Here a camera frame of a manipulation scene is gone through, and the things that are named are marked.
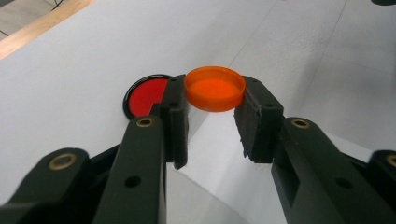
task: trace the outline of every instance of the white floor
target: white floor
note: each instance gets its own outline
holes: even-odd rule
[[[344,146],[396,149],[394,24],[396,6],[361,0],[97,0],[0,61],[0,170],[12,170],[0,201],[56,148],[95,155],[119,143],[120,100],[139,77],[209,64],[259,79],[286,116]],[[210,114],[191,139],[181,172],[202,189],[169,171],[174,188],[191,189],[170,192],[169,223],[285,223],[269,167],[243,159],[232,120]],[[201,200],[198,217],[178,216],[190,209],[180,197]]]
[[[396,6],[370,1],[277,1],[231,68],[258,77],[288,116],[395,149],[395,23]]]

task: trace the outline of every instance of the screw hole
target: screw hole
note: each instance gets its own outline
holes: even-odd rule
[[[56,166],[62,166],[65,165],[67,163],[69,163],[72,160],[71,157],[67,156],[67,157],[61,157],[58,160],[55,160],[54,163]]]
[[[352,184],[348,180],[342,177],[335,178],[335,183],[337,183],[337,185],[340,186],[341,188],[352,189]]]
[[[294,119],[291,121],[291,123],[296,126],[297,128],[301,129],[308,129],[309,128],[309,123],[306,122],[305,120],[302,119]]]
[[[137,121],[136,125],[141,128],[147,128],[152,125],[154,121],[152,119],[140,119]]]
[[[128,177],[125,180],[125,187],[132,189],[132,188],[139,186],[141,182],[142,182],[142,179],[140,178],[140,176],[134,175],[134,176]]]
[[[170,103],[169,106],[171,106],[171,107],[177,107],[177,106],[178,106],[178,103]]]

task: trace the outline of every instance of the black rim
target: black rim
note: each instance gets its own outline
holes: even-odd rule
[[[147,76],[147,77],[142,77],[139,80],[136,81],[136,83],[134,83],[134,85],[132,85],[129,90],[125,93],[123,102],[122,102],[122,108],[124,111],[125,116],[128,119],[134,119],[136,118],[136,116],[129,110],[129,106],[128,106],[128,102],[129,102],[129,97],[131,96],[132,92],[134,92],[134,90],[140,86],[140,84],[148,81],[148,80],[152,80],[155,78],[166,78],[169,79],[171,78],[171,76],[168,75],[162,75],[162,74],[157,74],[157,75],[151,75],[151,76]]]

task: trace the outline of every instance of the mounting hole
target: mounting hole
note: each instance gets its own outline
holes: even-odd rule
[[[177,106],[178,106],[178,103],[170,103],[169,106],[171,106],[171,107],[177,107]]]
[[[348,180],[342,177],[335,178],[335,183],[337,183],[337,185],[340,186],[341,188],[352,189],[352,184]]]
[[[62,170],[71,166],[77,160],[77,156],[73,153],[64,153],[60,156],[53,158],[49,162],[49,168],[51,170]]]
[[[144,119],[138,120],[136,125],[141,127],[141,128],[147,128],[147,127],[151,126],[153,123],[154,123],[154,120],[148,119],[148,118],[144,118]]]
[[[291,121],[291,123],[296,126],[297,128],[301,128],[301,129],[308,129],[309,128],[309,123],[306,122],[303,119],[294,119]]]
[[[388,156],[387,156],[387,162],[388,162],[390,165],[396,167],[396,155],[388,155]]]
[[[140,176],[134,175],[134,176],[126,178],[125,187],[132,189],[132,188],[139,186],[141,182],[142,182],[142,179],[140,178]]]

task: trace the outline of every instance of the orange plastic lid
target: orange plastic lid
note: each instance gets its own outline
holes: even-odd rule
[[[190,71],[184,78],[184,86],[192,105],[210,112],[222,112],[242,102],[246,83],[229,68],[207,66]]]

